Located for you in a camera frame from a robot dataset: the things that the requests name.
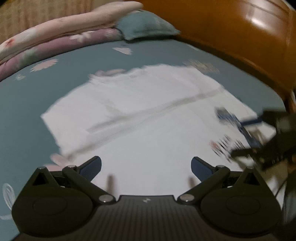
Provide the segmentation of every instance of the mattress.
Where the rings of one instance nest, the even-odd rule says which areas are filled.
[[[14,195],[19,194],[36,167],[49,163],[50,155],[59,152],[40,115],[86,83],[90,74],[157,64],[194,66],[258,114],[264,108],[284,110],[280,97],[258,79],[207,52],[171,39],[92,45],[27,66],[0,82],[0,185],[6,190],[0,198],[1,240],[18,234],[9,216]]]

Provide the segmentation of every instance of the wooden headboard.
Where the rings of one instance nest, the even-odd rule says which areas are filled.
[[[296,12],[282,0],[139,0],[173,24],[177,39],[210,52],[273,88],[292,111]]]

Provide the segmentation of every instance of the silver bolt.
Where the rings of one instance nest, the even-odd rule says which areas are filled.
[[[101,202],[111,202],[113,200],[113,196],[109,195],[109,194],[105,194],[105,195],[101,195],[99,197],[99,200]]]
[[[191,202],[194,200],[194,196],[191,194],[183,194],[180,196],[180,199],[185,202]]]

